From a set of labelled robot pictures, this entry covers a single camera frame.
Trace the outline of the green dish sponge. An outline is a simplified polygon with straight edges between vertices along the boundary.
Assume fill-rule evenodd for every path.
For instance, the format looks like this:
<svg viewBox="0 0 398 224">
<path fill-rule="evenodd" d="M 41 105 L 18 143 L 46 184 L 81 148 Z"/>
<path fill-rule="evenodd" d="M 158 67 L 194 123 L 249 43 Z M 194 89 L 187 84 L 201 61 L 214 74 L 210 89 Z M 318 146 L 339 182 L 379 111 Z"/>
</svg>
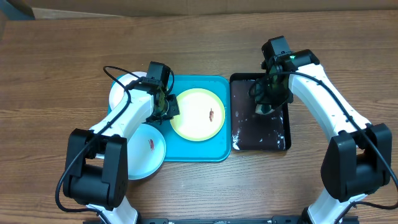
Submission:
<svg viewBox="0 0 398 224">
<path fill-rule="evenodd" d="M 267 115 L 274 112 L 271 105 L 256 105 L 255 112 L 260 115 Z"/>
</svg>

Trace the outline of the yellow-green round plate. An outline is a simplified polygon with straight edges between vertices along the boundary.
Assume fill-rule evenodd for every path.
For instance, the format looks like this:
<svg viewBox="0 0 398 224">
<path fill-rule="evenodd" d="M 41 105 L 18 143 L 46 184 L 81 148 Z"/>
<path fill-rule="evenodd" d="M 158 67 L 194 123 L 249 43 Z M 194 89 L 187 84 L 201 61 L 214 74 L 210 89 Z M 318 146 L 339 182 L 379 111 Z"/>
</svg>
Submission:
<svg viewBox="0 0 398 224">
<path fill-rule="evenodd" d="M 185 90 L 177 96 L 180 114 L 171 120 L 174 131 L 189 141 L 206 141 L 224 125 L 226 109 L 221 99 L 203 88 Z"/>
</svg>

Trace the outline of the white round plate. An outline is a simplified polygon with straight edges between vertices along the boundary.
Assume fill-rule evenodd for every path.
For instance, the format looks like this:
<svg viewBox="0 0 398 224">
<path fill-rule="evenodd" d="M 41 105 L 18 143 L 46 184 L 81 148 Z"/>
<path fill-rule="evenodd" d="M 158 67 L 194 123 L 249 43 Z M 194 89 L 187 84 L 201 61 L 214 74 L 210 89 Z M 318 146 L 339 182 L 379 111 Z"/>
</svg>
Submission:
<svg viewBox="0 0 398 224">
<path fill-rule="evenodd" d="M 147 75 L 146 72 L 134 72 L 132 75 L 127 73 L 118 77 L 118 80 L 126 86 L 127 84 L 131 83 L 134 80 L 137 80 L 137 77 L 145 77 Z M 113 83 L 110 92 L 109 92 L 109 107 L 110 110 L 113 110 L 122 100 L 124 96 L 123 88 L 117 84 L 116 82 Z"/>
</svg>

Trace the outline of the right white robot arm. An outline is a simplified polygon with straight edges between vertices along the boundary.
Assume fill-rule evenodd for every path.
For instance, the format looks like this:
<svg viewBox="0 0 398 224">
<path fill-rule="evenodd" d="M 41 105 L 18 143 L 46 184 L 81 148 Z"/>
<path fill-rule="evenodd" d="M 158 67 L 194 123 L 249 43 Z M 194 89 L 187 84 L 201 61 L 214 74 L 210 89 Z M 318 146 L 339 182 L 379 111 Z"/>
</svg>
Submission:
<svg viewBox="0 0 398 224">
<path fill-rule="evenodd" d="M 305 208 L 299 223 L 342 223 L 357 205 L 394 210 L 397 205 L 364 201 L 397 176 L 391 168 L 392 133 L 385 124 L 361 116 L 328 79 L 319 59 L 310 51 L 287 47 L 262 49 L 266 72 L 249 89 L 259 114 L 301 99 L 321 126 L 328 148 L 321 166 L 324 189 Z"/>
</svg>

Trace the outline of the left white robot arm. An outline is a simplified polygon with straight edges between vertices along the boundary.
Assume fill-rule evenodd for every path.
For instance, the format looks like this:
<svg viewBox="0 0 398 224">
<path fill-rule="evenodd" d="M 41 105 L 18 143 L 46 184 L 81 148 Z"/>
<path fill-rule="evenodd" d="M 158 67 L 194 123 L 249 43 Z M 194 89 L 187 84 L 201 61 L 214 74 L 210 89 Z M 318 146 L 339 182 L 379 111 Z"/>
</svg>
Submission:
<svg viewBox="0 0 398 224">
<path fill-rule="evenodd" d="M 117 106 L 89 130 L 75 129 L 67 146 L 65 170 L 55 202 L 68 213 L 93 212 L 103 223 L 136 223 L 139 213 L 126 198 L 127 144 L 142 123 L 179 114 L 168 79 L 139 77 L 121 85 Z"/>
</svg>

